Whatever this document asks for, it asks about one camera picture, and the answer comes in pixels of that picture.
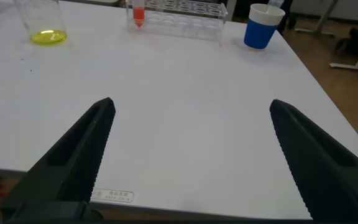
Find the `white cup rim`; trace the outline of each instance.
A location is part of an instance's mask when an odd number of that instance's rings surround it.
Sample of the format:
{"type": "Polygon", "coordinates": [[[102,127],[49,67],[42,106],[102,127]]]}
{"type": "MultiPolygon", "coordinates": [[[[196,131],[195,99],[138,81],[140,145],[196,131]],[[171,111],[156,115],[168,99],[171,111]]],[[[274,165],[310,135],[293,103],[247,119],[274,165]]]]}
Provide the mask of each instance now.
{"type": "Polygon", "coordinates": [[[275,6],[269,6],[270,10],[267,13],[266,12],[267,6],[268,5],[266,4],[255,3],[251,5],[251,10],[257,11],[267,16],[280,16],[280,17],[285,16],[285,11],[275,6]]]}

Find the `red liquid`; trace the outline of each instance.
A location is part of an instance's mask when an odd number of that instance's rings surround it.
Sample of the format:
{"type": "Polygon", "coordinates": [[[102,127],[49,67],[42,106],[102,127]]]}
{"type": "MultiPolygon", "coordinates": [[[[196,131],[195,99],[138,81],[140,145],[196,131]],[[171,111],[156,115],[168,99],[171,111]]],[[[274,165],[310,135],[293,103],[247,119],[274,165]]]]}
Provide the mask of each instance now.
{"type": "Polygon", "coordinates": [[[140,28],[144,22],[144,7],[134,7],[135,24],[140,28]]]}

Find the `white table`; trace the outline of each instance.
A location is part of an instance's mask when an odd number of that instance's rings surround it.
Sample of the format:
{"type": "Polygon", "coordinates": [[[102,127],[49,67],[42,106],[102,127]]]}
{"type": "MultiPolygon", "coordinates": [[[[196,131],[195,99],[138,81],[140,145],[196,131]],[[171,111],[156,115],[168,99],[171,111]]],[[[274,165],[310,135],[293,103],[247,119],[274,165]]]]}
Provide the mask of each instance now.
{"type": "Polygon", "coordinates": [[[68,40],[36,46],[15,11],[0,16],[0,173],[29,170],[96,101],[116,117],[95,187],[144,208],[310,218],[269,106],[296,106],[358,156],[358,135],[276,32],[265,50],[227,22],[223,46],[129,34],[125,10],[61,2],[68,40]]]}

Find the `test tube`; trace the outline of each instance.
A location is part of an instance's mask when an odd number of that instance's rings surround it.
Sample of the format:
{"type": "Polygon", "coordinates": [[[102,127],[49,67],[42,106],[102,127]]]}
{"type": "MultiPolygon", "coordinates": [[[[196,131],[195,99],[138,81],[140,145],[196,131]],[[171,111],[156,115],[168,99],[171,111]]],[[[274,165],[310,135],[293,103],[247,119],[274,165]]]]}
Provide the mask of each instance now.
{"type": "Polygon", "coordinates": [[[144,22],[144,0],[133,0],[132,3],[135,24],[141,28],[144,22]]]}

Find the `glass beaker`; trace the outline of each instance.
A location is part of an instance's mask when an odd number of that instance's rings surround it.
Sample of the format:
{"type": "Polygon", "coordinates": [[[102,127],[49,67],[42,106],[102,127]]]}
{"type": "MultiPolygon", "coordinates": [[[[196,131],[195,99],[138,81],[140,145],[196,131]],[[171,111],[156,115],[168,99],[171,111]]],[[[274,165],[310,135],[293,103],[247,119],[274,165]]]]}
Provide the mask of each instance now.
{"type": "Polygon", "coordinates": [[[14,0],[23,25],[36,44],[56,44],[67,38],[59,0],[14,0]]]}

